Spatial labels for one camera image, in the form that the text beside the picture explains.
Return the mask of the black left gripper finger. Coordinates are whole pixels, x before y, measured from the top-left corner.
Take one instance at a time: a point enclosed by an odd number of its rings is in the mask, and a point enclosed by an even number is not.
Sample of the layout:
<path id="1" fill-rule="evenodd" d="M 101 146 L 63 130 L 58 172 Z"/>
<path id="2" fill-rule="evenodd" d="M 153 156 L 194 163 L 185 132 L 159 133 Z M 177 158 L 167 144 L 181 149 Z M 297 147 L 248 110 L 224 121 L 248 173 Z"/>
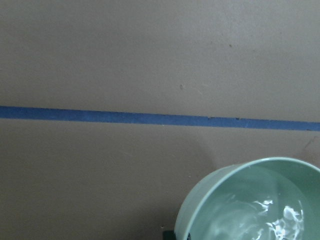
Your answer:
<path id="1" fill-rule="evenodd" d="M 162 232 L 163 240 L 190 240 L 191 235 L 188 233 L 187 235 L 179 235 L 174 230 L 165 230 Z"/>

